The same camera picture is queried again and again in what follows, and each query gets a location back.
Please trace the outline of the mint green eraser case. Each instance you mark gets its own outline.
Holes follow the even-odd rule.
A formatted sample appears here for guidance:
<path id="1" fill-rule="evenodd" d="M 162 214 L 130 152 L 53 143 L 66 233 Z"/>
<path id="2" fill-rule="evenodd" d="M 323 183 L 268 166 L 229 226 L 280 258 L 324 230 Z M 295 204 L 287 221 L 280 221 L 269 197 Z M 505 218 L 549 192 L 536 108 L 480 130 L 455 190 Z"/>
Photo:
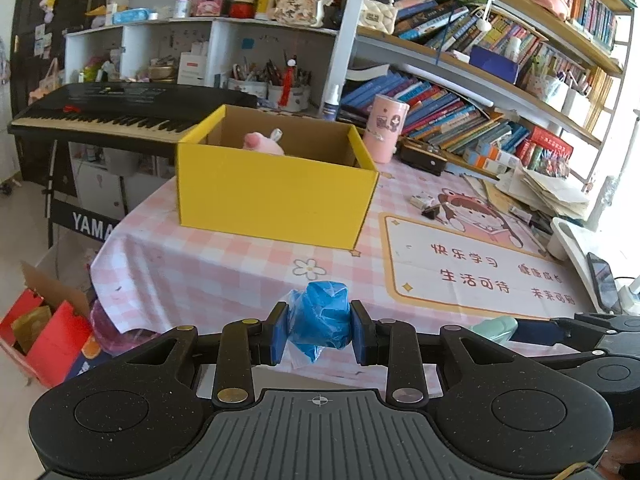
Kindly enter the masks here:
<path id="1" fill-rule="evenodd" d="M 488 318 L 488 320 L 473 325 L 471 330 L 474 334 L 496 344 L 505 344 L 518 330 L 518 320 L 509 315 Z"/>

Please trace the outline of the pink plush toy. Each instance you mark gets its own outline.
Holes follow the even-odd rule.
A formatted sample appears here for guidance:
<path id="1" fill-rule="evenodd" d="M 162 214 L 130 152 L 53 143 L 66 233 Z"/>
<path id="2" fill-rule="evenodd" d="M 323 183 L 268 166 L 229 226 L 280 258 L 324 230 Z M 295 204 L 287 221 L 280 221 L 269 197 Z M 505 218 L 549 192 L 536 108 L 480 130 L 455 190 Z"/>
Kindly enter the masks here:
<path id="1" fill-rule="evenodd" d="M 282 131 L 279 128 L 273 129 L 269 136 L 259 132 L 247 133 L 243 139 L 243 148 L 251 152 L 282 156 L 284 151 L 279 144 L 281 138 Z"/>

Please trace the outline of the white desk lamp base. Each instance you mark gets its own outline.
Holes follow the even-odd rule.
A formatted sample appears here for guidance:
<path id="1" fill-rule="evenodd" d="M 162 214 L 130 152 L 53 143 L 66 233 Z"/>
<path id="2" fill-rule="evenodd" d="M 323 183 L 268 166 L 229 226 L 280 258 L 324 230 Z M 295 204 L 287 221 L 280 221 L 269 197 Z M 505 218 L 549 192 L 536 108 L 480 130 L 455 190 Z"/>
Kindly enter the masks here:
<path id="1" fill-rule="evenodd" d="M 566 221 L 560 217 L 554 217 L 551 221 L 552 234 L 547 245 L 547 252 L 554 258 L 561 261 L 569 261 L 582 280 L 588 296 L 593 304 L 593 309 L 598 313 L 603 313 L 593 287 L 586 254 L 582 251 L 573 229 L 577 229 L 578 234 L 584 234 L 585 229 L 576 224 Z"/>

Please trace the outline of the stack of loose papers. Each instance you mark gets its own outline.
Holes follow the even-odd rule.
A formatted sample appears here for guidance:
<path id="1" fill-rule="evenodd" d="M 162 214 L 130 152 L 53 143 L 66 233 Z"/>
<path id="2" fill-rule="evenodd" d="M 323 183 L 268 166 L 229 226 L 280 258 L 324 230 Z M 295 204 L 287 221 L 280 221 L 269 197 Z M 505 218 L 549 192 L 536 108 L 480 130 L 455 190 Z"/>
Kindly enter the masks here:
<path id="1" fill-rule="evenodd" d="M 589 197 L 561 178 L 516 167 L 498 177 L 497 188 L 514 200 L 549 216 L 587 219 Z"/>

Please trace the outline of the white quilted handbag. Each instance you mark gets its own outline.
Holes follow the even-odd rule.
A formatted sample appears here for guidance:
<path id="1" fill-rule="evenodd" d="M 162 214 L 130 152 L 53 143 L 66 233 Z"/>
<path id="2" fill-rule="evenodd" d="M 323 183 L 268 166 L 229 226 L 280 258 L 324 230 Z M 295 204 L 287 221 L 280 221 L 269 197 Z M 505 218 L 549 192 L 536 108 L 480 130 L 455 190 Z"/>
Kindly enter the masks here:
<path id="1" fill-rule="evenodd" d="M 395 0 L 362 0 L 358 25 L 391 35 L 395 29 L 397 14 Z"/>

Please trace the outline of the pink checkered desk mat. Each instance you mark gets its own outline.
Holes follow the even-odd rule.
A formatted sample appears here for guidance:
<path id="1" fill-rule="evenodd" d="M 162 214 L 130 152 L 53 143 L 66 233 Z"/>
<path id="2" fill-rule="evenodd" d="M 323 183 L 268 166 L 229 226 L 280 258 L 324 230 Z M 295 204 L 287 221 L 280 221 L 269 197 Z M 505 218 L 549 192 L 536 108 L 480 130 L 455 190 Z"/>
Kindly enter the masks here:
<path id="1" fill-rule="evenodd" d="M 548 257 L 517 218 L 489 236 L 468 220 L 431 221 L 416 194 L 486 203 L 480 182 L 432 176 L 400 162 L 382 168 L 352 250 L 184 228 L 177 190 L 166 183 L 119 223 L 91 267 L 106 315 L 121 333 L 192 325 L 217 333 L 240 318 L 264 318 L 292 290 L 343 283 L 372 318 L 423 333 L 488 318 L 568 318 L 592 310 L 575 270 Z"/>

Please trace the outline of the black Yamaha keyboard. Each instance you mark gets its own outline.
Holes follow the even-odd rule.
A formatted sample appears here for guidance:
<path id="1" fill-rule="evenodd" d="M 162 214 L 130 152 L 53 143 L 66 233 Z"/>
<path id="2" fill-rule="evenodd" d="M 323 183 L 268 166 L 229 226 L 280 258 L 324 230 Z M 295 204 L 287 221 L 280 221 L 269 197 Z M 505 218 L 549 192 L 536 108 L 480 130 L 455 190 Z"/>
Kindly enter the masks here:
<path id="1" fill-rule="evenodd" d="M 224 105 L 255 108 L 241 91 L 159 82 L 66 84 L 22 110 L 9 133 L 170 157 L 190 130 Z"/>

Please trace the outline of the brown black pencil sharpener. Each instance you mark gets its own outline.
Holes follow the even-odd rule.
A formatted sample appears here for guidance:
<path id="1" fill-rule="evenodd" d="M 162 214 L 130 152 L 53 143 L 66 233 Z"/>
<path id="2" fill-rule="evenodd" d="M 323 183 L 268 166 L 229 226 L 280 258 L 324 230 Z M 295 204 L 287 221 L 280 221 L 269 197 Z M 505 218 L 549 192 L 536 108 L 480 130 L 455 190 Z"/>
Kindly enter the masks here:
<path id="1" fill-rule="evenodd" d="M 439 177 L 447 165 L 447 159 L 424 142 L 404 139 L 399 148 L 399 160 L 404 164 Z"/>

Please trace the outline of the white spray bottle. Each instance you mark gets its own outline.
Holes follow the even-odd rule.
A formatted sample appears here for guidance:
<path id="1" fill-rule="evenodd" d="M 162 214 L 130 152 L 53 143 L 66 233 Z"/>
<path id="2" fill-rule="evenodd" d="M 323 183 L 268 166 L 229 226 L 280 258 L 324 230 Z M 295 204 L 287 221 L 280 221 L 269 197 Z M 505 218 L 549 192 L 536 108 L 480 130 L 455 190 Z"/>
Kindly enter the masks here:
<path id="1" fill-rule="evenodd" d="M 324 100 L 321 115 L 324 120 L 334 122 L 340 109 L 341 89 L 338 84 L 334 84 Z"/>

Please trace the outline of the pink cylindrical canister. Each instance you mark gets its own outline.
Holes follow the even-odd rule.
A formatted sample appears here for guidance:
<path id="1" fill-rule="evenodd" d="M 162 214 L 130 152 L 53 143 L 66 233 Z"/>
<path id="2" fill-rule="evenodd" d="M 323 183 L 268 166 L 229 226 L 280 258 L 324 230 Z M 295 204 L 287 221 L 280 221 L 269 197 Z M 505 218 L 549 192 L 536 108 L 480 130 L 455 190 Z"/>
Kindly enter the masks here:
<path id="1" fill-rule="evenodd" d="M 382 94 L 374 98 L 363 143 L 377 164 L 388 164 L 392 159 L 408 111 L 409 105 L 405 102 Z"/>

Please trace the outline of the black binder clip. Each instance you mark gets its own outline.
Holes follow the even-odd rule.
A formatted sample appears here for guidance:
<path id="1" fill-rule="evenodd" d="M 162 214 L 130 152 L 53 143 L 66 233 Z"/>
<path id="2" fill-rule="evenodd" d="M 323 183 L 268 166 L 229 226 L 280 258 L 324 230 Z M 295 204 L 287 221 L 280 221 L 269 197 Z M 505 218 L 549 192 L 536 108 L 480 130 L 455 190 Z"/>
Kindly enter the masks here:
<path id="1" fill-rule="evenodd" d="M 435 205 L 435 206 L 424 208 L 422 210 L 421 214 L 422 214 L 423 217 L 425 217 L 427 219 L 435 220 L 439 215 L 439 211 L 440 211 L 440 206 L 439 205 Z"/>

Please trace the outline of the red book box set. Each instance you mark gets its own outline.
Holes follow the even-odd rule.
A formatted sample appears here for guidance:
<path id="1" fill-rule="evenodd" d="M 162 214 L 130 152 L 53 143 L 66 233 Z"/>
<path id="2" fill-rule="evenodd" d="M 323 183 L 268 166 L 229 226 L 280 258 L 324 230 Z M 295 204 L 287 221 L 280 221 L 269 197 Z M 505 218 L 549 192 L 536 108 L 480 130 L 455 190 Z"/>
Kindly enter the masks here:
<path id="1" fill-rule="evenodd" d="M 533 143 L 543 150 L 552 151 L 555 155 L 569 160 L 574 152 L 574 148 L 563 141 L 561 138 L 551 133 L 545 128 L 535 126 L 528 138 L 530 143 Z"/>

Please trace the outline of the blue dinosaur toy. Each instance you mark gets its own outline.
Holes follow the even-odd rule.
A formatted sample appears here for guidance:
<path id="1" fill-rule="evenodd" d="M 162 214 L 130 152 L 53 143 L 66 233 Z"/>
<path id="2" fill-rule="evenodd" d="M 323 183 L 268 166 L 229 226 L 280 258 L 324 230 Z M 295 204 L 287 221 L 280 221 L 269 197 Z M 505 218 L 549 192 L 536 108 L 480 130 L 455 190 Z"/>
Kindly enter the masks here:
<path id="1" fill-rule="evenodd" d="M 292 289 L 288 304 L 288 353 L 293 366 L 318 361 L 324 349 L 343 350 L 352 341 L 348 288 L 332 281 L 311 282 Z"/>

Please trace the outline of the red tassel charm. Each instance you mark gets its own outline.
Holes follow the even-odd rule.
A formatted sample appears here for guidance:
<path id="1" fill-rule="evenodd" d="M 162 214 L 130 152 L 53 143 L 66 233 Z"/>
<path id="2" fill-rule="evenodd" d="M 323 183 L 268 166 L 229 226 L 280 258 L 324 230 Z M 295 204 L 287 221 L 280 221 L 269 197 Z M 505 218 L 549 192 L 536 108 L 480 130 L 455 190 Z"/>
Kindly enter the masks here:
<path id="1" fill-rule="evenodd" d="M 289 58 L 286 61 L 286 72 L 282 79 L 282 93 L 279 100 L 279 106 L 282 108 L 282 110 L 288 107 L 288 101 L 290 100 L 291 92 L 296 79 L 296 72 L 296 58 Z"/>

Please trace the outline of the white red small box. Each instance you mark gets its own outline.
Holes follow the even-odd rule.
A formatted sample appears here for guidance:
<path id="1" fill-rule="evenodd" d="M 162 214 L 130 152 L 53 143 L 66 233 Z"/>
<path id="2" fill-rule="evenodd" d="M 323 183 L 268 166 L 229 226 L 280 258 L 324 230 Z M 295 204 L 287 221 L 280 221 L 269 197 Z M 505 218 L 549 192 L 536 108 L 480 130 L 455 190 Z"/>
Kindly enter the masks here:
<path id="1" fill-rule="evenodd" d="M 420 211 L 431 209 L 439 205 L 437 198 L 425 193 L 414 194 L 409 198 L 409 203 L 413 207 L 420 209 Z"/>

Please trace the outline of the black smartphone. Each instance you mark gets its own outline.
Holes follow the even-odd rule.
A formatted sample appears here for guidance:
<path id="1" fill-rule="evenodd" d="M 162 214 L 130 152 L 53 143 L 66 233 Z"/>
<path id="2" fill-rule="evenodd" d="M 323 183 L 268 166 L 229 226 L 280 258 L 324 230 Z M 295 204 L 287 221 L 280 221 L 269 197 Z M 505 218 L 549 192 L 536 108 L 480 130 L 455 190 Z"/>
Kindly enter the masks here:
<path id="1" fill-rule="evenodd" d="M 610 265 L 592 252 L 588 252 L 587 262 L 600 309 L 609 314 L 622 314 L 623 308 Z"/>

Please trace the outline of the yellow cardboard box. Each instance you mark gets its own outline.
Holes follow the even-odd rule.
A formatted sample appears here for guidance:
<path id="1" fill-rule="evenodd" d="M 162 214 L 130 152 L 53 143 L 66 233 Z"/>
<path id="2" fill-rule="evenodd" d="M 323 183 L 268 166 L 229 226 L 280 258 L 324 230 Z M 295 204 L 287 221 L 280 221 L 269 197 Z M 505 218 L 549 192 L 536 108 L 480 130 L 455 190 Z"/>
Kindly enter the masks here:
<path id="1" fill-rule="evenodd" d="M 244 150 L 279 128 L 282 156 Z M 378 184 L 358 130 L 344 122 L 224 105 L 177 145 L 182 226 L 352 249 Z"/>

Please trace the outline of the dark blue storage box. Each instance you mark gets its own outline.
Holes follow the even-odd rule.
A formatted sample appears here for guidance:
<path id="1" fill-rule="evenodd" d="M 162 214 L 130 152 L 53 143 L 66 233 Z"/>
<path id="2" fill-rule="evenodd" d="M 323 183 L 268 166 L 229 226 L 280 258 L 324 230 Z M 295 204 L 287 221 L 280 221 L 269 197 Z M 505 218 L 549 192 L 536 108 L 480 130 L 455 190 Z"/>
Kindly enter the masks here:
<path id="1" fill-rule="evenodd" d="M 480 46 L 472 47 L 469 64 L 506 81 L 508 84 L 515 84 L 518 79 L 518 64 L 511 61 L 510 58 Z"/>

